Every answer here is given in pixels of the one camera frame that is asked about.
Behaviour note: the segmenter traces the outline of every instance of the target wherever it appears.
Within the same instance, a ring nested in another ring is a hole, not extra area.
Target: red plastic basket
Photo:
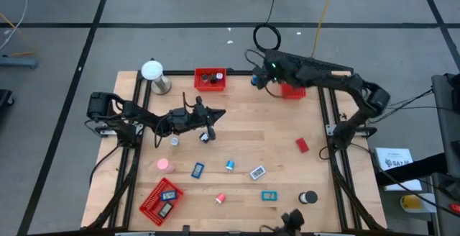
[[[221,81],[212,84],[210,81],[203,81],[201,76],[206,74],[211,76],[211,74],[222,73],[224,77]],[[223,91],[225,89],[226,83],[226,69],[225,68],[196,68],[195,69],[195,89],[199,91]]]
[[[306,94],[304,88],[293,88],[289,84],[281,84],[281,96],[284,99],[302,99]]]
[[[145,214],[145,216],[152,220],[152,222],[154,222],[158,227],[161,226],[166,220],[158,215],[161,208],[163,208],[162,203],[165,203],[164,201],[161,201],[161,193],[171,190],[175,190],[178,194],[178,197],[176,199],[169,200],[169,202],[172,204],[172,209],[168,214],[168,216],[170,216],[171,212],[177,208],[180,200],[182,200],[184,192],[166,178],[162,178],[160,180],[160,182],[152,190],[152,192],[150,192],[150,195],[147,197],[147,199],[145,199],[144,203],[139,208],[139,211]]]

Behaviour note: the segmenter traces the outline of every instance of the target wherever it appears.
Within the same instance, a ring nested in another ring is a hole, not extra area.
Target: wooden tabletop
[[[136,74],[120,72],[114,93],[131,100]],[[189,224],[192,231],[255,232],[262,224],[282,226],[281,215],[297,208],[305,219],[302,231],[341,231],[331,168],[328,161],[318,157],[319,150],[326,146],[326,136],[316,87],[307,89],[304,99],[282,100],[258,91],[250,85],[248,76],[227,76],[223,92],[197,91],[193,88],[192,76],[169,78],[171,91],[164,96],[150,95],[149,111],[163,115],[181,107],[184,91],[189,104],[201,96],[205,106],[226,109],[226,114],[214,125],[216,140],[208,144],[199,140],[199,134],[205,131],[199,129],[180,135],[178,146],[173,147],[168,137],[155,149],[152,131],[144,132],[130,230],[178,231]],[[278,92],[277,87],[271,89],[274,94]],[[339,111],[348,117],[357,110],[348,94],[337,92],[337,99]],[[295,144],[301,137],[310,148],[303,154]],[[367,147],[362,138],[355,138],[354,143]],[[115,137],[102,139],[98,160],[115,144]],[[348,153],[356,195],[376,221],[386,226],[369,153],[353,147]],[[120,158],[121,150],[94,174],[82,226],[90,224],[113,196]],[[160,172],[156,166],[160,158],[172,161],[175,171]],[[235,162],[231,173],[225,169],[228,160]],[[199,179],[190,176],[197,162],[205,165]],[[259,165],[263,165],[267,173],[253,181],[249,172]],[[139,206],[163,177],[184,190],[185,196],[163,226],[157,227],[139,211]],[[262,190],[277,191],[278,200],[262,201]],[[303,205],[298,201],[298,194],[309,190],[318,194],[318,201]],[[226,201],[216,206],[214,199],[219,193],[226,194]],[[344,201],[349,207],[345,195]],[[123,198],[118,224],[121,224],[124,204]],[[349,227],[352,227],[349,208],[347,210]]]

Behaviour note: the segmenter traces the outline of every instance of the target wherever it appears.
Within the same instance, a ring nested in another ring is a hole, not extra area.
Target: yellow cable
[[[318,28],[316,29],[316,36],[315,36],[315,44],[313,45],[313,52],[311,52],[311,57],[315,55],[316,44],[318,43],[319,33],[321,32],[321,23],[324,20],[324,16],[326,15],[326,10],[328,9],[330,0],[326,1],[326,5],[324,5],[323,13],[321,13],[321,18],[319,19]]]
[[[15,26],[11,21],[9,21],[9,19],[8,19],[7,17],[5,17],[4,14],[0,13],[0,17],[1,17],[3,20],[5,20],[5,22],[8,23],[9,26],[10,26],[11,28],[16,28],[16,26]],[[26,45],[27,45],[32,51],[35,51],[34,48],[31,46],[31,43],[30,43],[29,39],[26,37],[26,35],[24,35],[24,34],[21,32],[21,30],[19,30],[19,28],[16,28],[16,32],[18,32],[18,33],[21,35],[21,37],[24,39]],[[13,53],[13,54],[10,55],[10,56],[13,56],[13,55],[26,55],[26,54],[29,55],[29,54],[34,54],[34,53],[33,53],[33,52]]]

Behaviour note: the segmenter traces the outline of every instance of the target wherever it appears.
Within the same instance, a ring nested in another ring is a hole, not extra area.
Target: red block
[[[310,150],[307,146],[307,143],[305,142],[305,140],[303,138],[300,138],[300,139],[297,139],[295,141],[295,143],[297,143],[297,146],[299,147],[299,150],[301,153],[304,153],[308,150]]]

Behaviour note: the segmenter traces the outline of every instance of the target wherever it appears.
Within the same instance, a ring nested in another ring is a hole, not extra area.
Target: white ball
[[[154,80],[163,74],[163,66],[156,60],[149,60],[142,66],[141,74],[147,80]]]

